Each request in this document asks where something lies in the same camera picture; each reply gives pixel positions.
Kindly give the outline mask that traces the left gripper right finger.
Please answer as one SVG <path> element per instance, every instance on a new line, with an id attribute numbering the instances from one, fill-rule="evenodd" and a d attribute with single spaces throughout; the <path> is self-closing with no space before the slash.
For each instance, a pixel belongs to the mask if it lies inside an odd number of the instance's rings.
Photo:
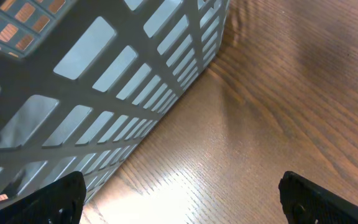
<path id="1" fill-rule="evenodd" d="M 278 185 L 289 224 L 358 224 L 358 206 L 292 171 Z"/>

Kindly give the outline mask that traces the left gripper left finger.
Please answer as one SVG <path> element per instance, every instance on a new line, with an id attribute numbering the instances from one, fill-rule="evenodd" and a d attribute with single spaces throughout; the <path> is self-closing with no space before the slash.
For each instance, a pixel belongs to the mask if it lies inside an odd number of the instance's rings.
<path id="1" fill-rule="evenodd" d="M 86 197 L 83 174 L 74 171 L 0 210 L 1 224 L 79 224 Z"/>

